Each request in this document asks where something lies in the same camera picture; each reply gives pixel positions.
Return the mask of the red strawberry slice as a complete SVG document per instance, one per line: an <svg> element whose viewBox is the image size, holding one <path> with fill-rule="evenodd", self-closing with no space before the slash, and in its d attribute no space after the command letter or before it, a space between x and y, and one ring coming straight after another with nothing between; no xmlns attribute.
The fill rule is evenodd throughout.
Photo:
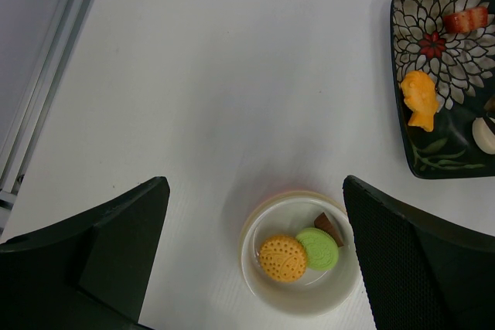
<svg viewBox="0 0 495 330"><path fill-rule="evenodd" d="M478 6L445 15L442 18L448 33L468 33L488 25L488 9Z"/></svg>

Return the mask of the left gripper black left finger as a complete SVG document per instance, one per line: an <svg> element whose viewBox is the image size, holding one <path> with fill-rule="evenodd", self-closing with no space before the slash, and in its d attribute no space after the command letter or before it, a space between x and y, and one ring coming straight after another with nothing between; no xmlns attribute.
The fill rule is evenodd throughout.
<svg viewBox="0 0 495 330"><path fill-rule="evenodd" d="M155 177L1 245L3 329L142 329L170 188Z"/></svg>

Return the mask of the brown chocolate piece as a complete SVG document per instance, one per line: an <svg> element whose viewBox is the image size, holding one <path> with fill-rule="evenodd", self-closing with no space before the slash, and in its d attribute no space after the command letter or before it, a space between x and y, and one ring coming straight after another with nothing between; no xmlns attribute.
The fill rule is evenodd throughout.
<svg viewBox="0 0 495 330"><path fill-rule="evenodd" d="M336 226L330 221L330 219L327 217L325 213L319 214L315 219L314 219L314 227L322 230L325 233L328 233L336 242L336 245L338 247L343 247L344 242L343 239L340 235L339 230L336 228Z"/></svg>

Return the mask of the yellow round cookie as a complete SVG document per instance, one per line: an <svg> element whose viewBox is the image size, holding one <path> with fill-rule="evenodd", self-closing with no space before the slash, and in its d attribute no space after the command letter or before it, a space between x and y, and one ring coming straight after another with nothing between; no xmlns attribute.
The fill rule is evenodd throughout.
<svg viewBox="0 0 495 330"><path fill-rule="evenodd" d="M307 256L296 238L286 235L269 237L258 255L261 269L274 281L292 283L306 272Z"/></svg>

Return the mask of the green macaron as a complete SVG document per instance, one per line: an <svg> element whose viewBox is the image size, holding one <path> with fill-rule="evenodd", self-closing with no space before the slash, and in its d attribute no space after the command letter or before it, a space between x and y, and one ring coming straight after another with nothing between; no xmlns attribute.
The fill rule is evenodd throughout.
<svg viewBox="0 0 495 330"><path fill-rule="evenodd" d="M295 237L307 256L307 267L317 271L332 270L339 260L339 247L326 232L315 227L301 230Z"/></svg>

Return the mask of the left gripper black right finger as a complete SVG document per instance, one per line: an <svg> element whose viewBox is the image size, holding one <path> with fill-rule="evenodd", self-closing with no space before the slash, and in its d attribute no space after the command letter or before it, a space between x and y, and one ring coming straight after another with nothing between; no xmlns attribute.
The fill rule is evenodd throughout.
<svg viewBox="0 0 495 330"><path fill-rule="evenodd" d="M494 238L349 175L343 198L378 329L492 329Z"/></svg>

